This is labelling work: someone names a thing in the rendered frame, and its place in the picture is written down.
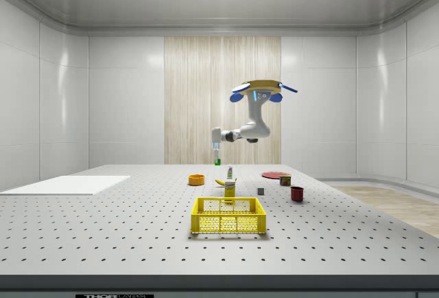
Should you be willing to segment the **yellow basket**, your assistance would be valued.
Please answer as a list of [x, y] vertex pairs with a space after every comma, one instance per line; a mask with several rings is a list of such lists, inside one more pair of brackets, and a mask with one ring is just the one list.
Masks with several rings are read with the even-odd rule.
[[255, 197], [197, 197], [192, 233], [265, 233], [266, 212]]

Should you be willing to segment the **white board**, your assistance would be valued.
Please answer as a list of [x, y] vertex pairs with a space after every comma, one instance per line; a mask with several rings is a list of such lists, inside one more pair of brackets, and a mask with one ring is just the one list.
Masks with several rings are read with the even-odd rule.
[[59, 176], [0, 192], [0, 195], [95, 195], [130, 176]]

